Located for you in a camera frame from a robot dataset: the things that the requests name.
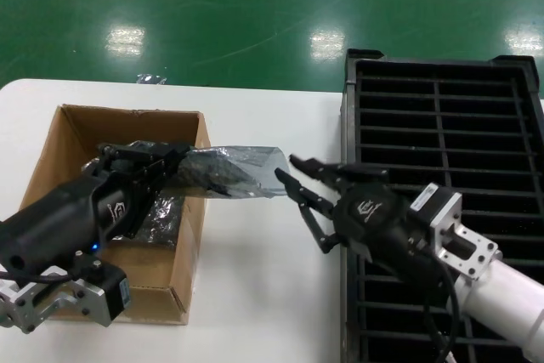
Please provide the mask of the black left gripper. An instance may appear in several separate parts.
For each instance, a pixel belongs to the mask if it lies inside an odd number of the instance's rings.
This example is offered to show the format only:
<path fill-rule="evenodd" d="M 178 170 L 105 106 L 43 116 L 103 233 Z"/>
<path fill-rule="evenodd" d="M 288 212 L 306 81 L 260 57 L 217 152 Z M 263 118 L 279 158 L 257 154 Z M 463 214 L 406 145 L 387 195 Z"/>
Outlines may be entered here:
<path fill-rule="evenodd" d="M 101 156 L 140 163 L 129 171 L 90 165 L 38 201 L 1 223 L 3 279 L 43 282 L 51 266 L 65 269 L 67 280 L 79 274 L 77 252 L 93 254 L 113 238 L 132 238 L 157 195 L 177 173 L 191 151 L 183 143 L 137 141 L 131 145 L 102 143 Z"/>

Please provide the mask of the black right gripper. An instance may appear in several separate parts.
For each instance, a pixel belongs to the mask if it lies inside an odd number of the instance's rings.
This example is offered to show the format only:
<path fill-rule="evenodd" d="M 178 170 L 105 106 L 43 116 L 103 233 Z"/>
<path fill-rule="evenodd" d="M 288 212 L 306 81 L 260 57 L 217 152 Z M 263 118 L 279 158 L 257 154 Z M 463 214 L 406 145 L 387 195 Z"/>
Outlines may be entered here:
<path fill-rule="evenodd" d="M 275 170 L 323 253 L 329 253 L 340 241 L 419 292 L 439 289 L 440 268 L 424 249 L 430 244 L 430 229 L 410 215 L 410 203 L 404 196 L 384 185 L 388 182 L 386 169 L 360 163 L 324 163 L 315 158 L 304 160 L 294 155 L 289 156 L 289 161 L 298 171 L 336 192 L 346 191 L 334 206 L 286 171 Z M 332 220 L 336 233 L 328 235 L 313 211 Z"/>

